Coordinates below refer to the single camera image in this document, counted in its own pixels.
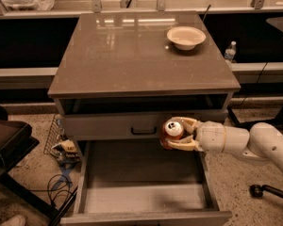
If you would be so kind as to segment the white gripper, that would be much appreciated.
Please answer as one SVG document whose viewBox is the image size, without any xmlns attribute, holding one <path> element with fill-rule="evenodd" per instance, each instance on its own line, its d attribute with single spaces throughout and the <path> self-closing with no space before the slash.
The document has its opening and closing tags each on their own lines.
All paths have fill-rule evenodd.
<svg viewBox="0 0 283 226">
<path fill-rule="evenodd" d="M 172 118 L 172 136 L 183 135 L 185 132 L 191 135 L 195 130 L 196 140 L 192 136 L 180 140 L 168 139 L 167 145 L 187 152 L 221 153 L 223 151 L 225 147 L 225 127 L 222 124 L 213 121 L 206 121 L 201 124 L 199 120 L 187 117 Z"/>
</svg>

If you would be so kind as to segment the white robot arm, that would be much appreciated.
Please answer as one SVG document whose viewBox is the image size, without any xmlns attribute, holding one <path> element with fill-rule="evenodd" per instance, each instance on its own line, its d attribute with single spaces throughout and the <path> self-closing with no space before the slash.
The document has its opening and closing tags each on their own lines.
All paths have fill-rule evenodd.
<svg viewBox="0 0 283 226">
<path fill-rule="evenodd" d="M 214 121 L 172 117 L 162 125 L 160 143 L 168 150 L 229 153 L 250 164 L 272 162 L 283 173 L 283 135 L 265 122 L 246 130 Z"/>
</svg>

